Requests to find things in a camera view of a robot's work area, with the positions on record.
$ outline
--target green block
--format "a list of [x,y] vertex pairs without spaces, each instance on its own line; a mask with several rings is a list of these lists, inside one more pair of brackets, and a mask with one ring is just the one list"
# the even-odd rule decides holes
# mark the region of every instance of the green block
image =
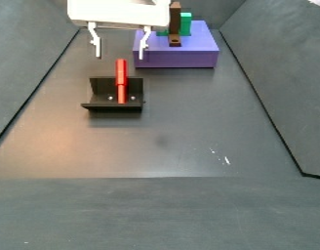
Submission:
[[168,36],[168,30],[165,31],[157,31],[156,36]]
[[191,36],[191,21],[192,21],[192,13],[181,13],[181,27],[180,27],[180,35]]

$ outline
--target red stick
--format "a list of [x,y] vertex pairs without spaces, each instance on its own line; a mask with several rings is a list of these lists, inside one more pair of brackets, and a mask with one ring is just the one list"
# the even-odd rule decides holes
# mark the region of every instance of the red stick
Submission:
[[117,86],[117,99],[119,104],[127,103],[128,98],[128,63],[124,59],[116,60],[116,86]]

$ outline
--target purple box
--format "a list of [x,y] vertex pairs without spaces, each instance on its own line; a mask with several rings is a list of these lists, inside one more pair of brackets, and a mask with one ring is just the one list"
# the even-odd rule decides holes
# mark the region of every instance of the purple box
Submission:
[[144,59],[139,59],[139,42],[143,31],[137,30],[133,40],[135,67],[215,67],[219,47],[207,27],[206,21],[192,21],[191,36],[181,36],[183,47],[169,47],[168,37],[148,38],[149,49],[144,51]]

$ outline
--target black holder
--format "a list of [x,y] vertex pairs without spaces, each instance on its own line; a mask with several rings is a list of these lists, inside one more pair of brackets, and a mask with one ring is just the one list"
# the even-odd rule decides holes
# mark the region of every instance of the black holder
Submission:
[[119,104],[117,102],[115,77],[92,77],[89,78],[89,82],[93,95],[89,104],[81,104],[84,108],[100,111],[143,110],[143,78],[128,77],[128,101],[125,104]]

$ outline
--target gray wall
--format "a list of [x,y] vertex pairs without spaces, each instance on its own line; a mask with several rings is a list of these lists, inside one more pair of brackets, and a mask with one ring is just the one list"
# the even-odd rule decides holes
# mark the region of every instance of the gray wall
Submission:
[[47,0],[0,0],[0,135],[77,33]]
[[248,0],[222,32],[302,171],[320,176],[320,7]]

